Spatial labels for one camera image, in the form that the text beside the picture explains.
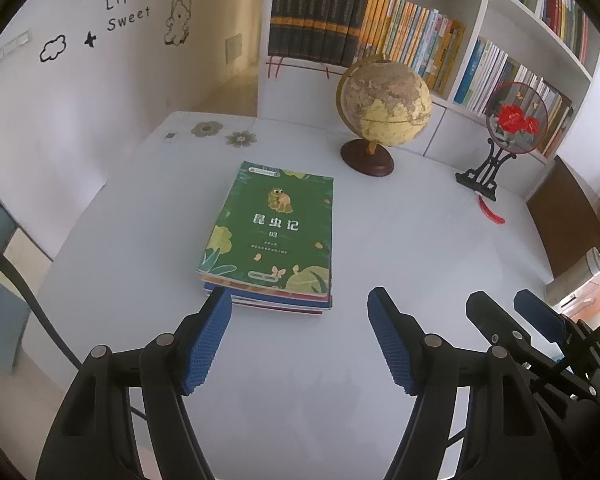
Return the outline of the salmon red poetry book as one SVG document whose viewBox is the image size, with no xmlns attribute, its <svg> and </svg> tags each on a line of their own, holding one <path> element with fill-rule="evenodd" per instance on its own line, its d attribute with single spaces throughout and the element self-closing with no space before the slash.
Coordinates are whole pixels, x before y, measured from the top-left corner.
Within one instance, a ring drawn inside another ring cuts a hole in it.
<svg viewBox="0 0 600 480">
<path fill-rule="evenodd" d="M 206 292 L 213 292 L 218 287 L 224 287 L 238 304 L 243 304 L 244 306 L 268 310 L 315 313 L 317 315 L 332 310 L 331 296 L 315 299 L 294 294 L 283 294 L 282 292 L 272 292 L 272 290 L 259 292 L 258 290 L 239 286 L 227 280 L 213 281 L 210 276 L 204 276 L 201 281 L 204 284 Z"/>
</svg>

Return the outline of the white blue book row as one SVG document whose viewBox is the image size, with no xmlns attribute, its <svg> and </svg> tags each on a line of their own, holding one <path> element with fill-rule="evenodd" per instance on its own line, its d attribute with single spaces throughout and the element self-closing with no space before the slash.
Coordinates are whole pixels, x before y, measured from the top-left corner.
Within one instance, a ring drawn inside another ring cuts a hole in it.
<svg viewBox="0 0 600 480">
<path fill-rule="evenodd" d="M 516 153 L 553 156 L 573 116 L 572 99 L 494 42 L 478 38 L 454 102 L 483 118 Z"/>
</svg>

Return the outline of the black book set row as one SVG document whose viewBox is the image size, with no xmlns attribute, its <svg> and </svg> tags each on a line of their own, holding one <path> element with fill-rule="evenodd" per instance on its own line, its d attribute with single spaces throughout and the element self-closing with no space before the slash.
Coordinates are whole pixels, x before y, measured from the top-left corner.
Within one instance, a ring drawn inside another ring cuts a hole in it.
<svg viewBox="0 0 600 480">
<path fill-rule="evenodd" d="M 351 66 L 368 0 L 272 0 L 268 56 Z"/>
</svg>

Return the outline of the red tassel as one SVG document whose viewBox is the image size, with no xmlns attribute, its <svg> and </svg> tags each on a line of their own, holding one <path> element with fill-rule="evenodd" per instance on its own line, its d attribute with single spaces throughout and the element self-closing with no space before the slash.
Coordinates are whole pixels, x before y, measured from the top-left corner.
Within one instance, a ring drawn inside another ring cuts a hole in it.
<svg viewBox="0 0 600 480">
<path fill-rule="evenodd" d="M 478 200 L 478 206 L 479 206 L 481 212 L 486 216 L 486 218 L 488 218 L 491 222 L 493 222 L 494 224 L 497 224 L 498 226 L 504 226 L 505 219 L 503 217 L 499 216 L 498 214 L 496 214 L 488 206 L 488 204 L 486 203 L 486 201 L 480 194 L 477 195 L 477 200 Z"/>
</svg>

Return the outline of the yellow orange book row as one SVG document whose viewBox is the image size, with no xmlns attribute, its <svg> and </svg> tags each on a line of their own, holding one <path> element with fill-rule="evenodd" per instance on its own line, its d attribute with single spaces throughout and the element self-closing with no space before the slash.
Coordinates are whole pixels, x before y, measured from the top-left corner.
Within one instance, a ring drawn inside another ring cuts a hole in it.
<svg viewBox="0 0 600 480">
<path fill-rule="evenodd" d="M 437 9 L 407 0 L 370 0 L 353 59 L 381 54 L 419 73 L 431 91 L 442 94 L 465 32 L 464 23 Z"/>
</svg>

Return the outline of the yellow desk globe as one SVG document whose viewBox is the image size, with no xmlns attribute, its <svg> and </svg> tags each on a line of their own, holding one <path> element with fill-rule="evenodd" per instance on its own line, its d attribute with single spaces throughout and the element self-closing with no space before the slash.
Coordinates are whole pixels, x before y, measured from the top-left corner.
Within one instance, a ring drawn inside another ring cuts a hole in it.
<svg viewBox="0 0 600 480">
<path fill-rule="evenodd" d="M 407 65 L 383 54 L 362 58 L 341 76 L 336 109 L 356 138 L 340 148 L 342 160 L 360 174 L 393 172 L 390 148 L 412 142 L 431 117 L 426 82 Z"/>
</svg>

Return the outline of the beige thermos bottle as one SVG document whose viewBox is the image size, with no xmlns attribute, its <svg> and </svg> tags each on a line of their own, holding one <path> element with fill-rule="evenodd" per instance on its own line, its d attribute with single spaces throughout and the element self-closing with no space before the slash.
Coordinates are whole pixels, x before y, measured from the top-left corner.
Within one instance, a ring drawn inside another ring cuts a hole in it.
<svg viewBox="0 0 600 480">
<path fill-rule="evenodd" d="M 598 274 L 600 274 L 600 251 L 592 247 L 568 270 L 546 285 L 546 302 L 551 307 L 565 304 Z"/>
</svg>

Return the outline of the green yellow flower book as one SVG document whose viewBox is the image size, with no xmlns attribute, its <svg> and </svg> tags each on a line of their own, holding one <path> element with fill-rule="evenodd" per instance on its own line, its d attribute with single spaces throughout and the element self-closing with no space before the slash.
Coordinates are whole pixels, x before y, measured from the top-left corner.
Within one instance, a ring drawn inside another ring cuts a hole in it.
<svg viewBox="0 0 600 480">
<path fill-rule="evenodd" d="M 259 292 L 332 296 L 334 179 L 240 165 L 198 266 Z"/>
</svg>

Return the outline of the embroidered round fan on stand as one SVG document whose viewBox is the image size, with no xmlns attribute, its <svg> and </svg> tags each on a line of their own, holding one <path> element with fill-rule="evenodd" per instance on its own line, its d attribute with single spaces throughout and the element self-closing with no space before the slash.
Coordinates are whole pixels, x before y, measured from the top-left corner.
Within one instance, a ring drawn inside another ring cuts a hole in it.
<svg viewBox="0 0 600 480">
<path fill-rule="evenodd" d="M 477 168 L 455 174 L 456 182 L 496 201 L 496 176 L 509 159 L 533 152 L 548 129 L 548 110 L 530 84 L 508 82 L 496 88 L 484 110 L 489 154 Z"/>
</svg>

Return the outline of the white bookshelf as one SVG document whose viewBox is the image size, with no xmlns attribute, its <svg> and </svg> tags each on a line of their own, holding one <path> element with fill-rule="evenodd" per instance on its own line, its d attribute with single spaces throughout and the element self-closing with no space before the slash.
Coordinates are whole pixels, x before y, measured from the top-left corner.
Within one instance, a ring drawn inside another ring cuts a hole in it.
<svg viewBox="0 0 600 480">
<path fill-rule="evenodd" d="M 548 130 L 498 174 L 524 196 L 588 98 L 600 33 L 576 0 L 264 0 L 260 55 L 259 115 L 325 130 L 342 126 L 336 88 L 348 66 L 380 55 L 411 67 L 432 112 L 407 149 L 457 169 L 488 154 L 491 93 L 526 84 L 546 105 Z"/>
</svg>

